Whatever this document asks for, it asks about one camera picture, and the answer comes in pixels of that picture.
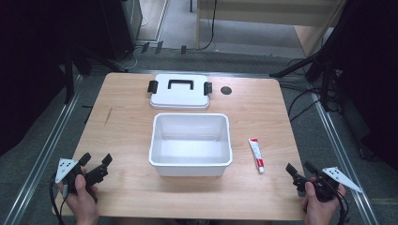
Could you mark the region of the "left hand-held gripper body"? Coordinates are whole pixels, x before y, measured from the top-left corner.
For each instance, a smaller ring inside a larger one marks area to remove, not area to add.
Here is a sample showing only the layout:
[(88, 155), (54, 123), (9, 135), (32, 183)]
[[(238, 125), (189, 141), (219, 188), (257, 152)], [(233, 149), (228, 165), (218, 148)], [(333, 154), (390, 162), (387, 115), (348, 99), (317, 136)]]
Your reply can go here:
[(83, 166), (79, 164), (79, 160), (67, 158), (61, 158), (59, 160), (54, 182), (56, 184), (63, 184), (64, 189), (62, 190), (62, 195), (64, 199), (66, 199), (70, 193), (76, 193), (74, 181), (78, 174), (84, 176), (87, 192), (94, 200), (97, 199), (91, 187), (103, 181), (103, 178), (108, 174), (108, 167), (100, 164), (88, 173), (83, 173), (82, 167)]

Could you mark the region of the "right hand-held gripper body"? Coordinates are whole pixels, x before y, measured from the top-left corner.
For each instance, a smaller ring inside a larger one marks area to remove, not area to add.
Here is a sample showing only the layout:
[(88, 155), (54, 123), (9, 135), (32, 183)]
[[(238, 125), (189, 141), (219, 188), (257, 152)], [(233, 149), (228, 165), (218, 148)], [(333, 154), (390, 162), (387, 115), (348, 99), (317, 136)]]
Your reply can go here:
[[(326, 203), (334, 198), (341, 198), (341, 192), (338, 191), (339, 185), (351, 188), (358, 193), (362, 193), (362, 188), (356, 185), (350, 178), (342, 173), (337, 167), (324, 168), (318, 170), (318, 174), (314, 175), (313, 182), (315, 194), (317, 199)], [(305, 183), (311, 182), (310, 179), (298, 173), (298, 176), (293, 178), (293, 185), (297, 188), (298, 195), (303, 197), (305, 195)]]

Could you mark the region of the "person's right hand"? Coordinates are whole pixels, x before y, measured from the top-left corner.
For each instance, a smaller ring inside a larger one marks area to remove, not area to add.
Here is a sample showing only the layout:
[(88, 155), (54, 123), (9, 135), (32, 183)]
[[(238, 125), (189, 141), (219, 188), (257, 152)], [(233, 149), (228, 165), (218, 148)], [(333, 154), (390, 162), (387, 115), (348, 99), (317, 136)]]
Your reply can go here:
[(329, 225), (339, 206), (337, 198), (320, 202), (316, 197), (313, 183), (305, 183), (305, 196), (301, 201), (301, 207), (306, 211), (305, 225)]

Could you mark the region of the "person's left hand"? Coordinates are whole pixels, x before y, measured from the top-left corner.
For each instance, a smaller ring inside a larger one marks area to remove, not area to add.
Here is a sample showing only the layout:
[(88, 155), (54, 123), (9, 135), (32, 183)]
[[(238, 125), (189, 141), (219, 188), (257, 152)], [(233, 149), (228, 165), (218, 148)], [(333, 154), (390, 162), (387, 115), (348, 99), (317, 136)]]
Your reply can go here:
[(99, 211), (92, 196), (87, 192), (82, 174), (75, 177), (76, 193), (70, 193), (66, 204), (75, 216), (76, 225), (98, 225)]

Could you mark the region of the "red and white tube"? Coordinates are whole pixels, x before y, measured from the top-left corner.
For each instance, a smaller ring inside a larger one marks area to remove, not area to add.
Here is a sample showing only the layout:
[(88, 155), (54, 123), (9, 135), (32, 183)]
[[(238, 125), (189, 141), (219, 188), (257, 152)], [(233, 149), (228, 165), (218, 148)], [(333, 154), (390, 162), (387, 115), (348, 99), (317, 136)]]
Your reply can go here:
[(248, 140), (249, 145), (253, 151), (253, 156), (255, 158), (255, 163), (257, 166), (257, 169), (260, 173), (264, 173), (265, 172), (265, 168), (264, 168), (264, 162), (262, 159), (262, 155), (261, 155), (261, 150), (259, 147), (259, 142), (256, 138), (251, 138)]

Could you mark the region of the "black metal stand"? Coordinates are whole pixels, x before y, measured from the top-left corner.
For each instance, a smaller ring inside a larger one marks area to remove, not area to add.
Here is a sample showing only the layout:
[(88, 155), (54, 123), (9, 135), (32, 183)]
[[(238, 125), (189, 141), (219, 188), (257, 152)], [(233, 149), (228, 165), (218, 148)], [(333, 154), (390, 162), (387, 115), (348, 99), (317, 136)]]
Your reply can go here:
[(66, 99), (65, 103), (69, 104), (74, 95), (74, 80), (72, 71), (72, 60), (70, 56), (70, 46), (65, 49), (65, 75), (66, 75)]

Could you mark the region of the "white plastic storage box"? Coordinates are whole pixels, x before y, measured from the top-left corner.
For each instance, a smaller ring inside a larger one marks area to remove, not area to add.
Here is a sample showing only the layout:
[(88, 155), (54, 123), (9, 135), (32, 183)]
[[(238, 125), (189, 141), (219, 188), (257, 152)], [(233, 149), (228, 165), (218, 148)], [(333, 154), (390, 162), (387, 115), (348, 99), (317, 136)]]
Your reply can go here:
[(149, 163), (161, 176), (221, 176), (233, 161), (229, 119), (223, 113), (159, 113)]

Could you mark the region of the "dark curtain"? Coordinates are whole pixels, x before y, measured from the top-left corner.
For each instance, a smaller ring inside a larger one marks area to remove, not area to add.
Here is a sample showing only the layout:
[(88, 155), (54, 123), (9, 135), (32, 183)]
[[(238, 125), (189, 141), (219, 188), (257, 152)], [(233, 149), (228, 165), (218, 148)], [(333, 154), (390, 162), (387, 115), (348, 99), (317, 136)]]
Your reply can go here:
[(0, 0), (0, 156), (16, 146), (66, 88), (65, 49), (81, 73), (78, 36), (98, 0)]
[(347, 0), (339, 24), (344, 116), (365, 157), (398, 171), (398, 0)]

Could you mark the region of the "black tripod stand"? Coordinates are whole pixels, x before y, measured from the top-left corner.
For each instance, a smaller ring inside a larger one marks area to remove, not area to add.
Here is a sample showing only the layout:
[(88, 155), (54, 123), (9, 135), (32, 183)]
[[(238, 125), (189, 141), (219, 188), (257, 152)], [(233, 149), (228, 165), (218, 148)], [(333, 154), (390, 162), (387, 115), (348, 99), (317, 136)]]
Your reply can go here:
[(342, 33), (348, 23), (348, 19), (341, 18), (336, 24), (335, 28), (331, 32), (329, 39), (320, 50), (313, 55), (299, 61), (298, 63), (290, 66), (282, 71), (270, 74), (272, 78), (284, 77), (299, 68), (304, 68), (307, 65), (311, 65), (305, 77), (309, 83), (314, 82), (320, 75), (322, 78), (320, 100), (321, 105), (325, 111), (329, 112), (330, 107), (328, 106), (328, 91), (329, 82), (333, 71), (333, 63), (337, 52), (338, 42), (342, 36)]

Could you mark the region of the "black computer tower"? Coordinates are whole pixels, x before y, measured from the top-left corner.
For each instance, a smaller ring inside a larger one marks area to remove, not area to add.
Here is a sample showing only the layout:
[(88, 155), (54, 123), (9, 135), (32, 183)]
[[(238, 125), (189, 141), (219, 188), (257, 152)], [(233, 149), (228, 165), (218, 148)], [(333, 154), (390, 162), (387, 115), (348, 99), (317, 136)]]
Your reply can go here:
[(143, 20), (140, 0), (99, 0), (113, 58), (124, 59), (135, 50)]

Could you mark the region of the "light wooden bench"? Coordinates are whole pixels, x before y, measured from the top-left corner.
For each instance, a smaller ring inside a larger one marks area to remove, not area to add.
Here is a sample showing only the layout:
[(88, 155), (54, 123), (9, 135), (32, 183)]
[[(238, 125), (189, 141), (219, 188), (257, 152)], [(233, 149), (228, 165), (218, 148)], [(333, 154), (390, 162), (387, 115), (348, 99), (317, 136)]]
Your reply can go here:
[(306, 56), (315, 52), (327, 30), (334, 26), (347, 0), (197, 0), (196, 42), (199, 48), (200, 21), (215, 18), (222, 21), (287, 24), (295, 27)]

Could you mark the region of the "metal floor rail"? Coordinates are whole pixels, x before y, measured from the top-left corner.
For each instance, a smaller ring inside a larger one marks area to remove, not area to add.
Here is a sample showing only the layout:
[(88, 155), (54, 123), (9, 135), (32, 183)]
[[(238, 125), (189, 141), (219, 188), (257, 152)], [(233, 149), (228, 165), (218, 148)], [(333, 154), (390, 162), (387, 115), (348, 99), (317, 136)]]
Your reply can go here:
[(23, 213), (32, 199), (35, 190), (37, 189), (39, 180), (41, 179), (44, 170), (50, 161), (58, 140), (61, 137), (62, 132), (76, 105), (83, 83), (84, 77), (82, 75), (78, 75), (73, 80), (72, 86), (75, 88), (75, 93), (72, 95), (69, 103), (62, 104), (62, 109), (57, 115), (56, 121), (51, 128), (51, 132), (46, 138), (45, 144), (43, 144), (43, 146), (40, 148), (34, 164), (27, 169), (28, 174), (23, 179), (21, 188), (18, 190), (15, 200), (7, 212), (7, 216), (4, 219), (3, 225), (16, 225), (21, 221)]
[(364, 188), (354, 170), (354, 167), (345, 151), (344, 145), (340, 139), (340, 136), (332, 122), (332, 119), (328, 112), (326, 112), (320, 103), (320, 95), (312, 94), (312, 99), (315, 101), (315, 107), (318, 111), (319, 117), (323, 123), (323, 126), (328, 134), (331, 142), (333, 152), (339, 162), (339, 168), (343, 170), (343, 173), (350, 178), (359, 188), (361, 192), (350, 189), (351, 195), (354, 199), (356, 206), (360, 211), (360, 215), (365, 225), (379, 225), (378, 219), (375, 215), (375, 211), (370, 204), (369, 198), (366, 195)]

